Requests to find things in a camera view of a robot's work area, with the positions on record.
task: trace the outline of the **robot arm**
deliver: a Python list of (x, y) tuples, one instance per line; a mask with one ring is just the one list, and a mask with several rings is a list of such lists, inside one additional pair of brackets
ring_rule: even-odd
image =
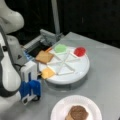
[(11, 10), (5, 0), (0, 0), (0, 24), (8, 34), (21, 29), (24, 26), (24, 19), (18, 12)]
[(0, 27), (0, 112), (21, 99), (20, 85), (20, 75), (13, 65), (6, 36)]

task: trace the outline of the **table surface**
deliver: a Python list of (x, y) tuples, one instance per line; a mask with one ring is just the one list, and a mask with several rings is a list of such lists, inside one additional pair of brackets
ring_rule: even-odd
[(87, 80), (76, 90), (58, 92), (43, 84), (39, 102), (27, 106), (15, 104), (0, 115), (1, 120), (50, 120), (55, 104), (69, 95), (82, 95), (93, 100), (102, 113), (103, 120), (118, 120), (120, 117), (120, 49), (69, 33), (59, 43), (87, 50), (90, 70)]

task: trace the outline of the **yellow food item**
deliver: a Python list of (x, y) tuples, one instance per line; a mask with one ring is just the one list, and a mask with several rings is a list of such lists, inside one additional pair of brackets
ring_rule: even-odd
[(41, 50), (35, 59), (43, 64), (46, 64), (50, 62), (53, 57), (54, 55), (52, 53)]
[(55, 75), (55, 72), (53, 70), (51, 70), (49, 67), (45, 68), (41, 72), (42, 72), (42, 78), (43, 79), (47, 79), (47, 78), (50, 78), (53, 75)]

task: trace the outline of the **gray table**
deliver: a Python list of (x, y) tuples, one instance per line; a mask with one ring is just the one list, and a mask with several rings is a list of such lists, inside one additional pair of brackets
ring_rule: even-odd
[(17, 103), (0, 115), (1, 120), (49, 120), (54, 105), (69, 95), (82, 95), (93, 100), (101, 110), (103, 120), (118, 120), (120, 116), (120, 49), (69, 33), (60, 43), (87, 49), (90, 70), (87, 80), (79, 88), (58, 92), (43, 84), (39, 102), (23, 106)]

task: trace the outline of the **food item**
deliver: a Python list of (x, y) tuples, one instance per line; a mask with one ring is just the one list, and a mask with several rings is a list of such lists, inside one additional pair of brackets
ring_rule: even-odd
[(36, 60), (41, 62), (41, 63), (48, 63), (51, 61), (51, 59), (53, 58), (53, 54), (49, 53), (49, 52), (45, 52), (45, 51), (40, 51), (39, 54), (36, 56)]
[(53, 70), (51, 70), (49, 67), (47, 67), (44, 70), (42, 70), (41, 73), (42, 73), (41, 77), (43, 79), (47, 79), (47, 78), (50, 78), (53, 75), (55, 75), (55, 72)]
[(58, 44), (54, 48), (56, 53), (66, 52), (66, 49), (67, 49), (67, 47), (63, 44)]
[(86, 50), (83, 47), (78, 47), (74, 51), (74, 54), (78, 57), (81, 57), (81, 56), (85, 55), (85, 53), (86, 53)]
[(88, 112), (86, 111), (86, 109), (78, 105), (78, 106), (73, 106), (70, 109), (65, 120), (86, 120), (87, 117), (88, 117)]

